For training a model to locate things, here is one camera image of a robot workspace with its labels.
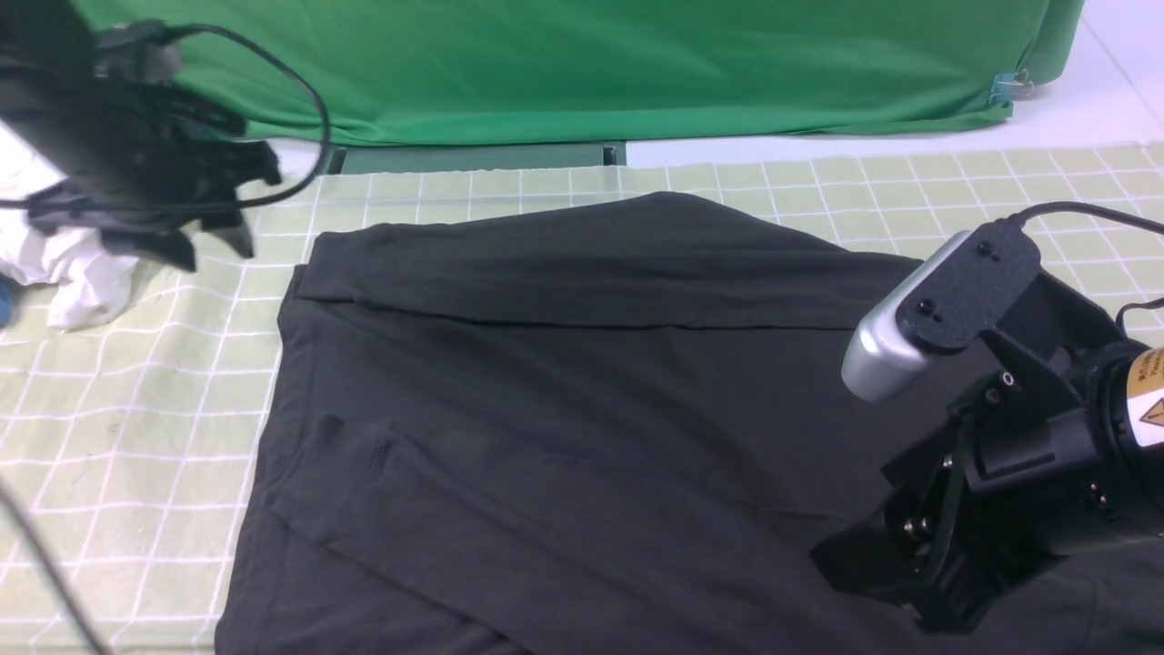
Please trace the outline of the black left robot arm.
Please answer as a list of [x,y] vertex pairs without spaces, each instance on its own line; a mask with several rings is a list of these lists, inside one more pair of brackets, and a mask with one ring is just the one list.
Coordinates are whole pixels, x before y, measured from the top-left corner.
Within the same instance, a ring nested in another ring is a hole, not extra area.
[[114,256],[196,270],[187,225],[250,258],[237,187],[282,181],[236,111],[176,86],[177,30],[156,20],[93,30],[70,1],[3,2],[3,124],[63,175],[21,192],[26,223],[91,228]]

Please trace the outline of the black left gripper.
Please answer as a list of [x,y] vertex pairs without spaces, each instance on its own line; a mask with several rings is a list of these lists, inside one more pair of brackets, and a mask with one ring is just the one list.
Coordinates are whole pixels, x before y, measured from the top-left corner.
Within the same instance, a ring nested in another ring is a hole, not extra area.
[[64,175],[24,200],[28,225],[100,233],[112,256],[196,272],[196,221],[255,256],[237,188],[278,186],[274,149],[244,142],[244,118],[175,86],[177,55],[27,55],[24,140]]

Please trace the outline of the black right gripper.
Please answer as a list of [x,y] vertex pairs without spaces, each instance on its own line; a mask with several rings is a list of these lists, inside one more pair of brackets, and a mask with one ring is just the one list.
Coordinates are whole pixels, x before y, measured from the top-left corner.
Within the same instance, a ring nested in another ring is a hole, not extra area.
[[1064,558],[1133,542],[1133,341],[1051,275],[984,335],[1000,370],[883,467],[890,494],[810,554],[838,592],[968,634]]

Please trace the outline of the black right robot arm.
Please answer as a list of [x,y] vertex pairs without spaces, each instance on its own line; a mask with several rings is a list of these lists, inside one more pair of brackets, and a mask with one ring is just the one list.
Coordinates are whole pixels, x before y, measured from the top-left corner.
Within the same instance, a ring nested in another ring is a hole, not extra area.
[[325,233],[219,654],[1159,654],[1161,349],[1018,219]]

